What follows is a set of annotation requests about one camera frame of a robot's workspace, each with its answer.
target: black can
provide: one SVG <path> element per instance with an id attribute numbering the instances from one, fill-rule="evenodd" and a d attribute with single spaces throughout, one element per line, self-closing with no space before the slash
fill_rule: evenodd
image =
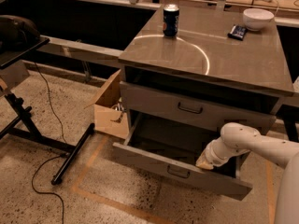
<path id="1" fill-rule="evenodd" d="M 175 36 L 178 32 L 179 8 L 176 4 L 167 4 L 164 7 L 163 32 L 165 36 Z"/>

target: floor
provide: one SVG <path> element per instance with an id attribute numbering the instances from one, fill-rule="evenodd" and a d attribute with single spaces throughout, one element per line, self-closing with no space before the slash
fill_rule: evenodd
<path id="1" fill-rule="evenodd" d="M 52 106 L 63 123 L 65 140 L 75 145 L 93 122 L 93 108 L 87 102 L 98 86 L 85 84 L 82 77 L 59 69 L 40 66 L 49 82 Z M 33 107 L 32 120 L 48 137 L 62 141 L 62 129 L 52 114 L 46 83 L 37 71 L 13 89 Z M 0 129 L 15 114 L 7 101 L 0 98 Z M 287 138 L 278 120 L 270 136 Z M 282 170 L 269 161 L 249 154 L 241 170 L 241 178 L 253 185 L 243 201 L 236 201 L 203 189 L 153 175 L 115 162 L 114 142 L 119 138 L 95 133 L 88 138 L 75 162 L 64 174 L 63 183 L 50 181 L 64 162 L 63 158 L 47 162 L 32 179 L 38 167 L 57 157 L 60 151 L 50 150 L 33 142 L 6 135 L 0 140 L 0 223 L 259 223 L 272 224 Z"/>

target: bowl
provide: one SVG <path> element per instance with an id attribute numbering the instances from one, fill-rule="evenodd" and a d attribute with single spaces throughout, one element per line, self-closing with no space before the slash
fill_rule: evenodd
<path id="1" fill-rule="evenodd" d="M 243 22 L 247 29 L 251 31 L 260 31 L 273 18 L 273 13 L 264 9 L 249 8 L 243 12 Z"/>

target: closed drawer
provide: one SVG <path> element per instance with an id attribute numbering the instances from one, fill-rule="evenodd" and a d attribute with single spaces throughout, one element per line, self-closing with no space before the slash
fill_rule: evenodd
<path id="1" fill-rule="evenodd" d="M 138 116 L 124 144 L 114 143 L 117 162 L 242 200 L 252 189 L 238 179 L 237 158 L 205 171 L 195 162 L 218 134 L 153 116 Z"/>
<path id="2" fill-rule="evenodd" d="M 239 122 L 266 134 L 276 117 L 246 109 L 198 100 L 121 82 L 121 97 L 128 109 L 218 131 L 224 123 Z"/>

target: box flap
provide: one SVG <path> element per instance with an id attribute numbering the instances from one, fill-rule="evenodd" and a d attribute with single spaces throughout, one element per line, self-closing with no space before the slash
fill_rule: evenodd
<path id="1" fill-rule="evenodd" d="M 94 105 L 97 103 L 97 101 L 103 96 L 103 94 L 106 92 L 109 87 L 112 86 L 113 82 L 120 82 L 120 72 L 121 70 L 118 70 L 116 73 L 112 74 L 108 80 L 104 83 L 104 85 L 99 89 L 99 91 L 94 95 L 94 97 L 88 102 L 85 106 L 85 108 Z"/>

